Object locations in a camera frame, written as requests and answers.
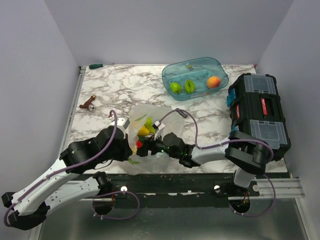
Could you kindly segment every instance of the transparent blue container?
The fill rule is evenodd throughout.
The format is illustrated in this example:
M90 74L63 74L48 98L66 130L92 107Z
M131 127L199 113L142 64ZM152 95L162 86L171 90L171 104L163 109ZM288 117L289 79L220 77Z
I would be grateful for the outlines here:
M217 76L221 79L219 87L207 87L207 80L212 76ZM187 80L194 82L195 89L192 93L185 92ZM165 89L175 100L185 101L219 92L220 89L227 86L229 77L218 60L212 57L201 57L166 66L162 70L162 81ZM179 94L170 89L171 83L180 84L181 92Z

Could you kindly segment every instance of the gray wall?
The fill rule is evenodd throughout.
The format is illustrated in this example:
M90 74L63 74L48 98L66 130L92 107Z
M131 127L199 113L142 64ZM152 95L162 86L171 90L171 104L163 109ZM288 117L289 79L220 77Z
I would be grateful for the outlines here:
M43 0L0 8L0 194L19 191L58 155L79 69ZM0 206L0 216L5 208ZM28 231L0 223L2 240Z
M45 0L79 65L256 64L293 0Z
M277 78L292 147L286 165L299 176L320 236L320 1L295 0L258 64Z

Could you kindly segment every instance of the white marble surface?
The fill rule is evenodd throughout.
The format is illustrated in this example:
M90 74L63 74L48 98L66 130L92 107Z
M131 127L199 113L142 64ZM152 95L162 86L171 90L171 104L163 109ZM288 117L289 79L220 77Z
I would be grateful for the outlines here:
M190 112L199 126L198 143L206 146L227 137L230 132L231 119L226 105L228 87L243 73L255 73L253 65L224 65L229 76L229 84L220 92L187 101L174 100L165 90L162 82L162 70L165 65L109 65L98 69L87 68L78 106L71 127L69 143L95 137L106 128L110 120L109 111L114 109L118 116L128 116L131 106L152 104L180 108ZM94 112L79 108L93 94L96 95ZM185 131L182 139L188 144L195 142L195 127L188 117L185 119ZM231 161L208 162L200 167L186 168L172 161L165 173L234 173L237 169ZM114 161L109 167L100 171L107 173L125 173ZM284 160L270 162L267 172L287 172Z

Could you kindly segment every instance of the black toolbox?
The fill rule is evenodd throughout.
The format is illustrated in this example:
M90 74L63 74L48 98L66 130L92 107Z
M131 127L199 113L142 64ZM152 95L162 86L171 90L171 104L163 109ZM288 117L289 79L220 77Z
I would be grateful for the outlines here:
M231 111L231 130L268 143L273 149L273 160L284 157L291 142L274 76L240 75L228 89L227 104Z

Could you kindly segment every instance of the toolbox lid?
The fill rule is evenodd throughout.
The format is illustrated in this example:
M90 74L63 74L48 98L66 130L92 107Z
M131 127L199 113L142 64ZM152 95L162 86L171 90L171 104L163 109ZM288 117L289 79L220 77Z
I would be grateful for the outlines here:
M243 78L247 93L277 94L274 80L270 76L251 74Z
M280 149L280 144L288 144L284 124L279 121L250 120L251 135L269 144L272 149Z

